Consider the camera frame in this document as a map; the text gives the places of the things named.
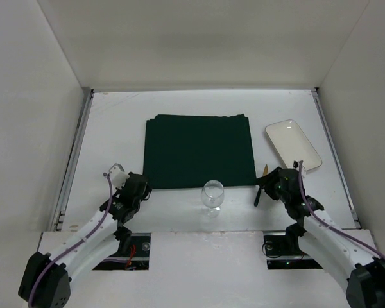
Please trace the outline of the white rectangular plate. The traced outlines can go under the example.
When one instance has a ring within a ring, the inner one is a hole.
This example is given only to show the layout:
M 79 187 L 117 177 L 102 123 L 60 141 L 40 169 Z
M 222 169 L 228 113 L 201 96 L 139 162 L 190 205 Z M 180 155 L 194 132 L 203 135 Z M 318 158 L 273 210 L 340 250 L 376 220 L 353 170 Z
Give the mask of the white rectangular plate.
M 322 165 L 321 157 L 296 121 L 288 119 L 273 123 L 265 131 L 287 168 L 292 168 L 293 162 L 300 160 L 306 171 Z

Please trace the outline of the dark green cloth placemat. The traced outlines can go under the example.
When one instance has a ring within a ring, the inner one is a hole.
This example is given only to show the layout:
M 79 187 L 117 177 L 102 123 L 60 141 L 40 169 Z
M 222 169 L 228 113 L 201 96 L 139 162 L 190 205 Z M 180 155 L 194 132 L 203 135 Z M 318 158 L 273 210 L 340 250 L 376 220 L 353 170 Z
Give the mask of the dark green cloth placemat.
M 153 189 L 255 185 L 249 118 L 156 115 L 146 122 L 143 173 Z

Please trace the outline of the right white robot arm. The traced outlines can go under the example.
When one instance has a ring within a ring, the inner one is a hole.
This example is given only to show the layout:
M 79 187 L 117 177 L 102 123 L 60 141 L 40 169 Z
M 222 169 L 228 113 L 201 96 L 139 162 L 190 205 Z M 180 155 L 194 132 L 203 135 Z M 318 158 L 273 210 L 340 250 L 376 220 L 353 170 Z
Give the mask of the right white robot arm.
M 343 231 L 324 206 L 307 195 L 302 163 L 275 168 L 256 180 L 259 193 L 281 201 L 294 224 L 280 240 L 265 236 L 270 259 L 304 253 L 317 262 L 344 291 L 350 307 L 385 307 L 385 255 Z

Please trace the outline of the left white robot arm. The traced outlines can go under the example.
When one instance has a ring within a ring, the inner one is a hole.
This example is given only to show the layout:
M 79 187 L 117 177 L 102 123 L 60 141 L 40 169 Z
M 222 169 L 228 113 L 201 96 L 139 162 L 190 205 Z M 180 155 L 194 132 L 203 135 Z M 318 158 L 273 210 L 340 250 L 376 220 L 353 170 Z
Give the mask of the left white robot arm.
M 18 290 L 28 307 L 64 307 L 79 279 L 111 255 L 130 249 L 132 233 L 125 224 L 152 189 L 147 177 L 137 173 L 127 174 L 120 188 L 109 174 L 104 177 L 109 197 L 90 221 L 57 248 L 28 259 Z

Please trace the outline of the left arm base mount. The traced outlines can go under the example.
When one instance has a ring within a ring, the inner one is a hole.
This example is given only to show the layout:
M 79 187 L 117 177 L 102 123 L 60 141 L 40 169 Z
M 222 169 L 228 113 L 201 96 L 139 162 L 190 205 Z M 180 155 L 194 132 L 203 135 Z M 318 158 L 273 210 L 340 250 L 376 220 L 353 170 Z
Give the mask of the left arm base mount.
M 123 244 L 117 252 L 100 262 L 94 271 L 146 271 L 149 270 L 151 234 L 132 234 L 126 247 Z

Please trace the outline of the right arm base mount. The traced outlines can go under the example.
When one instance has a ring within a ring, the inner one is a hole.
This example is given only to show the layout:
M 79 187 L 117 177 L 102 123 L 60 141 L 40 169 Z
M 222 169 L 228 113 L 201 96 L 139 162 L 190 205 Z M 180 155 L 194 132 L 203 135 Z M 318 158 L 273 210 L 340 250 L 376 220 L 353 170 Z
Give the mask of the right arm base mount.
M 263 234 L 262 252 L 269 270 L 321 270 L 322 267 L 306 253 L 293 248 L 283 232 Z

